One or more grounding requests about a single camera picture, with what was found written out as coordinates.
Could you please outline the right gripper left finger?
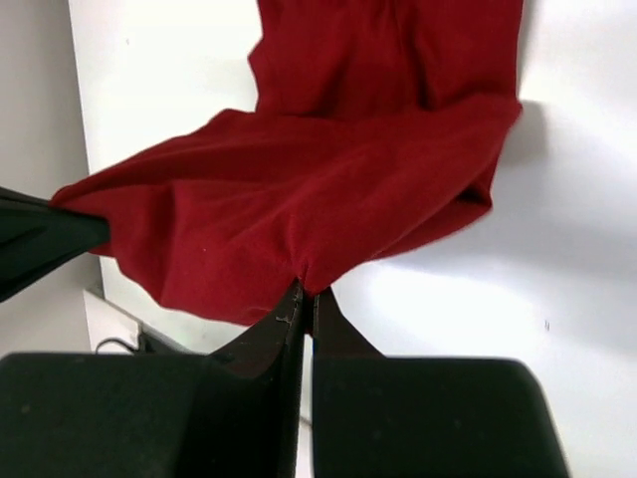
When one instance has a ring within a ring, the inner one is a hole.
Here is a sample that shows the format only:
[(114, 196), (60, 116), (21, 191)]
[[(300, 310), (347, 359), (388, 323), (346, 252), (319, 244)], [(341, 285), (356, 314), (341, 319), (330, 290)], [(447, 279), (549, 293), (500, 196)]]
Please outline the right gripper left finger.
[(209, 354), (1, 361), (5, 477), (291, 477), (304, 293)]

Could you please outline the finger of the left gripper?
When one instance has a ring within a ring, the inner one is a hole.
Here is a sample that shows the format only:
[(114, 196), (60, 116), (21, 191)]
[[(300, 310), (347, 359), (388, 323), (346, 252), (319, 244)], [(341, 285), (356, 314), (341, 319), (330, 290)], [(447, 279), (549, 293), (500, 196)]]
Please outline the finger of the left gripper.
[(105, 220), (1, 190), (1, 300), (6, 301), (76, 257), (108, 242)]

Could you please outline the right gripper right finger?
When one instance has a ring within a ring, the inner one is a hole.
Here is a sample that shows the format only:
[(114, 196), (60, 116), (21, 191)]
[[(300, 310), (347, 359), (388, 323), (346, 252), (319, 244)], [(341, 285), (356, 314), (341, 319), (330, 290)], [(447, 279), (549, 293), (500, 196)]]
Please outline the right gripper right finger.
[(318, 477), (565, 477), (542, 390), (522, 363), (389, 358), (315, 299), (313, 460)]

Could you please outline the dark red t-shirt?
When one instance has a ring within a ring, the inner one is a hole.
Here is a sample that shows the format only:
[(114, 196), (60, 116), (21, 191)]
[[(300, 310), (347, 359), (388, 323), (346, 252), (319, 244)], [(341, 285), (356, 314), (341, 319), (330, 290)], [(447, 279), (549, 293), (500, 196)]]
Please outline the dark red t-shirt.
[(160, 306), (250, 326), (294, 281), (486, 214), (519, 117), (519, 1), (263, 1), (258, 100), (59, 190)]

